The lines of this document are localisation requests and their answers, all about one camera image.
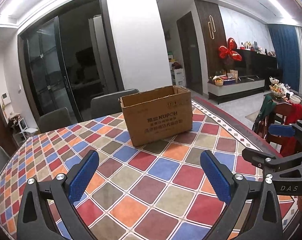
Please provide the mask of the blue curtain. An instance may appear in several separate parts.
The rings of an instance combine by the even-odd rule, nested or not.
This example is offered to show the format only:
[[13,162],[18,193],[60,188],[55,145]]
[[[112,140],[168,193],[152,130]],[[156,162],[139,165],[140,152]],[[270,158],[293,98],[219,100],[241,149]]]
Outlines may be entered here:
[[275,49],[278,67],[283,72],[282,82],[298,91],[300,57],[295,27],[284,24],[269,24],[268,29]]

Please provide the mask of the wooden chair with clothes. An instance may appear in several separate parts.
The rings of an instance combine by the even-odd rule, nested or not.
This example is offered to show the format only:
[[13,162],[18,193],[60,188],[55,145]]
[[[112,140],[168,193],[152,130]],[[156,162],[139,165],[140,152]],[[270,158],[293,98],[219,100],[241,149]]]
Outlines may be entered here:
[[302,120],[302,105],[290,103],[287,100],[275,100],[271,94],[266,94],[262,106],[254,119],[252,130],[268,143],[273,142],[281,146],[283,157],[302,151],[302,144],[294,137],[271,135],[268,128],[273,124],[289,125]]

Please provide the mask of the red balloon bow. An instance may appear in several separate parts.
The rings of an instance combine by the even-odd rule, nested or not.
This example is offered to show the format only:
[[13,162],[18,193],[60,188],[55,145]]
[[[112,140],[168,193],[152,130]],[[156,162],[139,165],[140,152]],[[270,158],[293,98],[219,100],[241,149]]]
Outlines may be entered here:
[[219,46],[218,55],[221,59],[229,57],[234,61],[242,61],[242,56],[238,52],[236,52],[235,49],[237,49],[237,44],[235,40],[230,37],[227,40],[226,46]]

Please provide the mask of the brown cardboard box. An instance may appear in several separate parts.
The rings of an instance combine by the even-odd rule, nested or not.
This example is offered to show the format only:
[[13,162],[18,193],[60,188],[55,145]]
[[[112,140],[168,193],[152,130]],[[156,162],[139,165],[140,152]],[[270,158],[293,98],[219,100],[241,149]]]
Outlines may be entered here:
[[122,96],[122,113],[137,147],[192,129],[191,92],[179,86]]

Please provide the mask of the colourful checkered tablecloth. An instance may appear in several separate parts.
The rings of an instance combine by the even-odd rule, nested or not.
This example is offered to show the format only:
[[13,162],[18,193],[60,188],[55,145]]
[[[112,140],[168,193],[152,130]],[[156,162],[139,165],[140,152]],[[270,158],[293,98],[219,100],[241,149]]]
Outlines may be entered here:
[[200,166],[211,150],[231,172],[260,181],[242,150],[277,150],[203,100],[189,132],[134,147],[121,113],[28,138],[0,173],[0,227],[15,239],[27,180],[51,180],[97,151],[99,167],[74,206],[98,239],[203,239],[225,208]]

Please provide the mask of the coffee table with items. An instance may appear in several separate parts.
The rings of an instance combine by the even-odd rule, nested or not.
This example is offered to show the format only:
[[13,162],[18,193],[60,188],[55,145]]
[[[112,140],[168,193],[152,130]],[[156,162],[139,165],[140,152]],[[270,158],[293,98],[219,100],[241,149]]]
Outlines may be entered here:
[[293,91],[290,91],[289,85],[285,85],[273,77],[270,77],[269,81],[271,82],[269,88],[276,99],[283,99],[293,104],[301,103],[302,98],[298,95],[295,95]]

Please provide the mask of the dark wooden door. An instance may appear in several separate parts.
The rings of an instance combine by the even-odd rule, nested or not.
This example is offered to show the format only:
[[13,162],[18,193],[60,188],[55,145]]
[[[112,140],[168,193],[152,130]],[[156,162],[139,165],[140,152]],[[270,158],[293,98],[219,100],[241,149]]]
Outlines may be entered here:
[[180,38],[186,87],[202,94],[201,62],[192,13],[188,12],[176,22]]

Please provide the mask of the white low tv cabinet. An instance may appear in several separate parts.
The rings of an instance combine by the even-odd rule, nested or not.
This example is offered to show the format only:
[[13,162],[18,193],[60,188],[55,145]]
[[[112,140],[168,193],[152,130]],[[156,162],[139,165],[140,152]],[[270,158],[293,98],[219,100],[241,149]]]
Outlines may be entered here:
[[265,91],[265,80],[257,77],[241,77],[238,82],[224,81],[222,86],[208,83],[208,98],[218,105]]

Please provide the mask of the black glass sliding door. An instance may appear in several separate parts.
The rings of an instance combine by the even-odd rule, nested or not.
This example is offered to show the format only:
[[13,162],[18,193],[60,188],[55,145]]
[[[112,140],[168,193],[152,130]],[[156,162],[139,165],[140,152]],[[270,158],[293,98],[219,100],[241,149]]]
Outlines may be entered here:
[[70,0],[18,36],[26,97],[36,120],[67,108],[71,122],[91,118],[91,101],[124,90],[107,0]]

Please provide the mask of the grey dining chair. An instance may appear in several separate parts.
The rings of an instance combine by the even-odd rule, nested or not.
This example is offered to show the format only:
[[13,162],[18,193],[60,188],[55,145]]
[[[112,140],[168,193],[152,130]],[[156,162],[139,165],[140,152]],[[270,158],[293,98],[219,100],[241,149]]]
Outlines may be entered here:
[[138,89],[128,89],[95,97],[91,100],[91,118],[96,119],[106,115],[122,112],[120,98],[139,93]]
[[70,126],[72,120],[66,107],[59,108],[39,117],[38,127],[41,133]]

